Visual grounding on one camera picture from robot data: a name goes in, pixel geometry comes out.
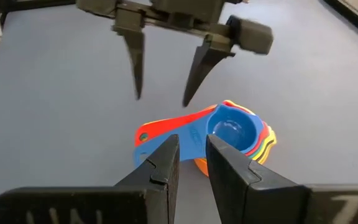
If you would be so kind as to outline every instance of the gripper jaw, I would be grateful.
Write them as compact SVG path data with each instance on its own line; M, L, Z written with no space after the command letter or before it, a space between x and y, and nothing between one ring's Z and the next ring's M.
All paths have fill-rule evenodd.
M0 224L173 224L179 155L171 135L114 186L10 190L0 195Z
M206 140L209 180L222 224L303 223L310 192L269 170L210 134Z
M197 47L187 79L183 106L187 106L208 73L222 59L233 57L231 40L219 35L207 35L202 46Z
M135 82L137 99L142 94L143 86L143 57L144 57L144 34L142 28L144 18L138 12L118 8L116 10L116 23L113 31L124 37L125 43L131 57L132 73Z
M187 80L183 106L187 106L207 74L226 57L233 57L233 45L268 54L273 42L271 28L231 16L218 24L225 2L241 0L150 0L146 6L127 0L77 0L78 8L97 16L115 19L113 31L123 36L132 62L137 99L142 94L145 24L195 34L204 38L197 47Z

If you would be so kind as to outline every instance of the gray table surface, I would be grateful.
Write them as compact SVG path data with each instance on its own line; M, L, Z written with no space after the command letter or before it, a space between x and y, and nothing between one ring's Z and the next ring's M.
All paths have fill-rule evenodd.
M146 27L135 100L122 37L74 6L13 12L0 43L0 193L114 185L133 168L134 131L230 99L277 133L266 166L298 183L358 183L358 31L324 2L258 0L230 14L273 28L271 53L234 49L189 107L181 99L202 40ZM177 223L220 223L209 180L182 162Z

